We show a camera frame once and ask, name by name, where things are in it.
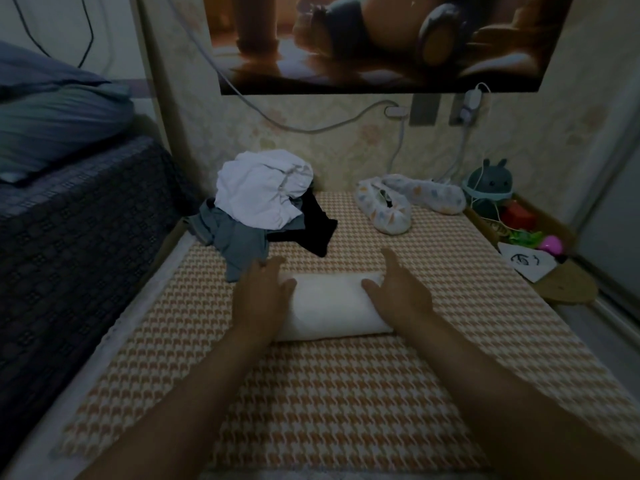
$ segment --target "houndstooth mat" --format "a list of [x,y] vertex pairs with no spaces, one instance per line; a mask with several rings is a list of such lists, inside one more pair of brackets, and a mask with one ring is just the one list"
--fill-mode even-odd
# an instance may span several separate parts
[[[326,258],[271,245],[284,270],[384,270],[389,246],[435,307],[485,352],[637,452],[640,417],[608,371],[464,216],[414,207],[409,233],[375,231],[347,193],[319,194],[339,226]],[[233,286],[213,248],[194,244],[66,428],[61,451],[92,458],[185,377],[230,322]],[[271,346],[249,373],[211,468],[436,472],[484,470],[450,397],[393,335]]]

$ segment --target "wall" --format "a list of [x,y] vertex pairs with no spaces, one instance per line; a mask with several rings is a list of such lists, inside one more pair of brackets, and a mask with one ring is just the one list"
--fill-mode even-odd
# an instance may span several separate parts
[[[207,47],[203,0],[176,0]],[[217,170],[244,150],[286,148],[308,160],[327,190],[347,190],[357,180],[384,172],[397,144],[398,123],[381,110],[358,123],[306,136],[273,128],[235,96],[220,96],[216,76],[173,19],[164,0],[143,0],[154,60],[163,85],[165,116],[171,114],[174,152],[190,176],[213,193]],[[575,0],[539,93],[493,96],[469,141],[465,171],[485,155],[509,159],[516,190],[558,213],[572,174],[607,120],[618,88],[640,55],[636,16],[640,0]],[[411,95],[393,95],[410,104]],[[314,128],[342,120],[380,99],[378,95],[251,96],[274,118]],[[409,128],[394,171],[415,178],[439,176],[460,138],[447,125],[452,95],[445,95],[435,128]]]
[[[78,65],[90,40],[81,0],[18,0],[25,20],[41,46],[58,60]],[[86,0],[95,40],[83,69],[108,79],[134,81],[136,123],[164,140],[157,102],[149,97],[151,79],[146,48],[140,44],[137,13],[130,0]],[[0,39],[40,53],[20,23],[12,0],[0,0]]]

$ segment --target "white paper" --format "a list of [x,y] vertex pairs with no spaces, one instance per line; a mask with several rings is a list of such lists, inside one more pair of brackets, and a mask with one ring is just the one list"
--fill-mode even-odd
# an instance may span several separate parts
[[389,333],[367,293],[363,279],[382,283],[381,273],[283,274],[298,285],[277,341],[318,340]]
[[557,266],[556,259],[544,251],[503,242],[498,243],[498,249],[504,260],[532,283],[539,282]]

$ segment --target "right hand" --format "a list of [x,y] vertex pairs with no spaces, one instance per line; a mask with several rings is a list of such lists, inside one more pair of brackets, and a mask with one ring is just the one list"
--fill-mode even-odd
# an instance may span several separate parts
[[412,322],[431,315],[431,292],[411,272],[400,265],[396,253],[382,249],[387,273],[382,286],[363,280],[367,292],[380,318],[400,334],[410,333]]

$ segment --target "poster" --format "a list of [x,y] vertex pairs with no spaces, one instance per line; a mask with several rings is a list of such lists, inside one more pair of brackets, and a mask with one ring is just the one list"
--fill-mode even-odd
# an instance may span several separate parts
[[571,3],[204,0],[214,60],[247,95],[535,92]]

